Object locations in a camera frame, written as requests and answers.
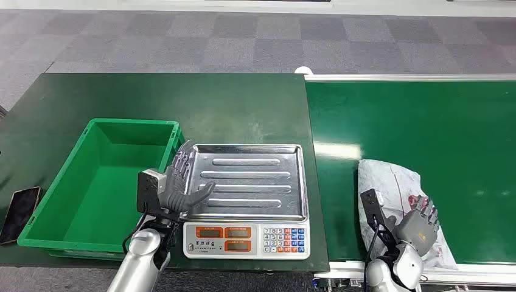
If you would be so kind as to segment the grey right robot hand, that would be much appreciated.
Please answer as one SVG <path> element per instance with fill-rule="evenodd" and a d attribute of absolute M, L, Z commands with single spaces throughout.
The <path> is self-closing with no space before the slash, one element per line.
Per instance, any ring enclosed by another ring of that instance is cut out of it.
<path fill-rule="evenodd" d="M 438 210 L 427 196 L 418 195 L 414 207 L 395 226 L 396 239 L 409 243 L 422 257 L 434 245 L 440 222 Z"/>

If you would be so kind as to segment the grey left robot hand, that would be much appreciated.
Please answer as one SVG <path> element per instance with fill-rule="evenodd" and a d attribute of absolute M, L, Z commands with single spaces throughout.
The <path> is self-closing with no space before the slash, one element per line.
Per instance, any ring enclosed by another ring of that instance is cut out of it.
<path fill-rule="evenodd" d="M 194 193 L 187 194 L 187 180 L 193 166 L 194 141 L 188 140 L 178 149 L 172 164 L 165 170 L 166 186 L 158 195 L 160 206 L 172 212 L 186 212 L 206 199 L 215 189 L 214 182 L 207 182 Z"/>

